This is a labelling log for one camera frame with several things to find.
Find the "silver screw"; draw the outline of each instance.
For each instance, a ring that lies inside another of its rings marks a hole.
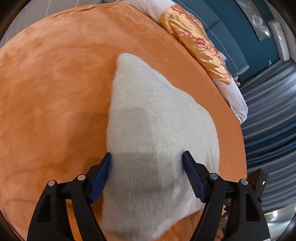
[[[83,181],[85,179],[85,175],[81,174],[77,177],[79,181]]]
[[[213,180],[216,180],[218,179],[218,175],[216,173],[211,173],[210,178],[212,178]]]
[[[248,181],[246,179],[241,179],[242,185],[248,185]]]
[[[49,182],[48,182],[48,186],[53,186],[55,184],[55,180],[50,180]]]

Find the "gray curtain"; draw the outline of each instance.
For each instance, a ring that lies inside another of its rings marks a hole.
[[[242,124],[248,173],[268,175],[265,212],[296,202],[296,63],[279,61],[240,88],[249,108]]]

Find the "orange blanket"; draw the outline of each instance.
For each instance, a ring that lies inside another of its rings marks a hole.
[[[213,81],[157,23],[125,4],[70,9],[45,18],[0,49],[0,209],[26,238],[50,179],[72,180],[106,153],[106,127],[116,58],[139,56],[211,115],[220,174],[246,177],[240,125]],[[93,205],[101,219],[102,200]],[[69,205],[69,218],[80,240]],[[200,213],[160,240],[189,240]]]

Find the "gray floor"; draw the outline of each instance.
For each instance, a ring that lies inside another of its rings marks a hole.
[[[26,27],[46,16],[69,8],[88,4],[99,4],[101,2],[102,0],[32,0],[9,26],[0,41],[0,48]],[[113,2],[113,0],[105,0],[104,2]]]

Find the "gold satin pillow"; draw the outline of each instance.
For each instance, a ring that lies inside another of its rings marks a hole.
[[[158,24],[174,36],[203,66],[210,77],[231,83],[231,75],[220,59],[218,50],[208,38],[202,23],[175,4],[162,13]]]

